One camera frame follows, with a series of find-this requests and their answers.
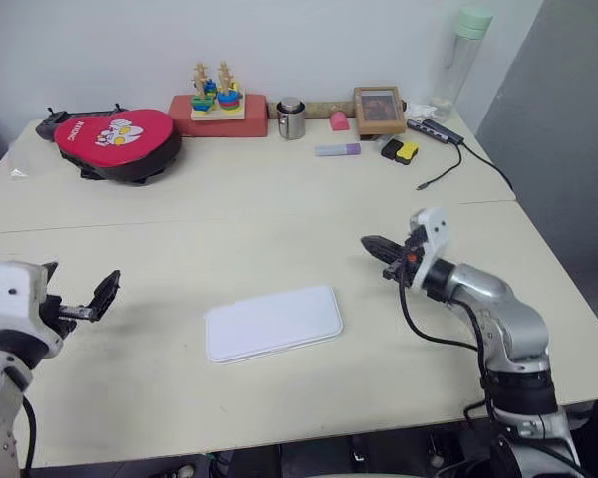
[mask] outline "stainless steel cup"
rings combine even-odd
[[[279,134],[299,139],[306,133],[306,105],[296,98],[285,97],[277,104]]]

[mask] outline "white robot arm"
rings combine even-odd
[[[75,319],[98,321],[119,287],[120,271],[114,271],[88,306],[63,306],[61,297],[47,294],[57,265],[0,262],[0,478],[20,477],[13,421],[26,400],[32,370],[60,351]],[[32,459],[27,457],[28,466]]]
[[[404,315],[415,333],[434,342],[477,349],[485,394],[481,404],[496,430],[490,444],[494,476],[585,476],[565,412],[556,403],[544,321],[499,278],[442,259],[447,228],[442,209],[425,209],[411,219],[411,234],[403,246],[381,236],[366,236],[362,243],[389,265],[383,276],[399,282]],[[407,287],[445,303],[464,319],[477,348],[419,331],[407,308]]]

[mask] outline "purple marker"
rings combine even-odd
[[[357,142],[315,147],[316,156],[350,156],[352,154],[361,154],[361,145]]]

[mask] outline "water bottle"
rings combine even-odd
[[[437,108],[435,120],[444,122],[448,118],[492,17],[486,7],[468,5],[460,9],[453,41],[430,96],[430,105]]]

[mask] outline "photo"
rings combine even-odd
[[[395,121],[399,117],[390,91],[361,92],[361,105],[365,121]]]

